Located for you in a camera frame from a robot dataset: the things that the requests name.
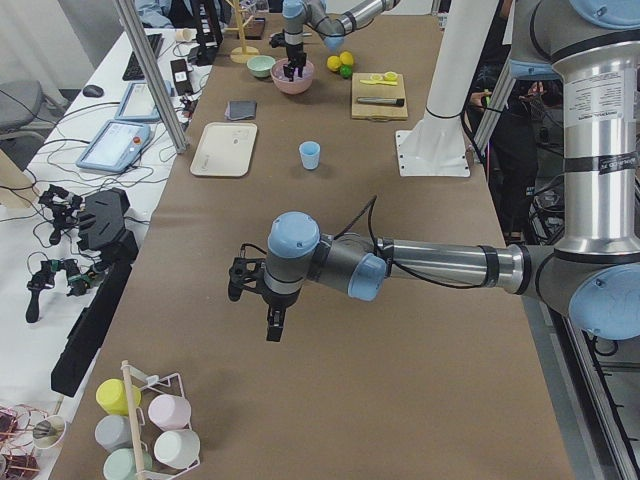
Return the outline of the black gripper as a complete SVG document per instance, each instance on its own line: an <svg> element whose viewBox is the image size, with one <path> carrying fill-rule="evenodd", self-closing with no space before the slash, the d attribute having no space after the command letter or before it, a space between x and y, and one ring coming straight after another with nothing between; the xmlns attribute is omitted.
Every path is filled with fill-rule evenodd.
<svg viewBox="0 0 640 480"><path fill-rule="evenodd" d="M306 65L306 53L302 43L285 45L288 62L283 65L283 74L289 82L294 81L295 71L299 78L303 77Z"/></svg>
<svg viewBox="0 0 640 480"><path fill-rule="evenodd" d="M262 284L261 296L268 305L266 339L268 341L279 342L284 330L284 315L286 310L298 300L299 291L279 293L272 290L266 284Z"/></svg>

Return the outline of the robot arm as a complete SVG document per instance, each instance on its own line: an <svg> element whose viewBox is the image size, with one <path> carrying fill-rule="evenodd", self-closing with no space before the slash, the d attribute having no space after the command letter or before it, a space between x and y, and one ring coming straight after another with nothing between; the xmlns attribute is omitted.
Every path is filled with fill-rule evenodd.
<svg viewBox="0 0 640 480"><path fill-rule="evenodd" d="M288 63L283 67L285 77L293 82L303 76L306 53L303 46L303 27L315 31L330 50L335 50L344 42L344 37L366 27L379 14L394 9L399 1L362 1L337 18L330 18L325 1L284 1L284 42Z"/></svg>
<svg viewBox="0 0 640 480"><path fill-rule="evenodd" d="M520 1L512 70L519 80L557 75L564 108L565 230L552 246L440 245L320 232L301 212L280 215L254 269L279 341L286 310L312 280L374 299L389 277L454 289L498 287L539 299L597 337L639 333L638 157L633 114L639 57L635 1Z"/></svg>

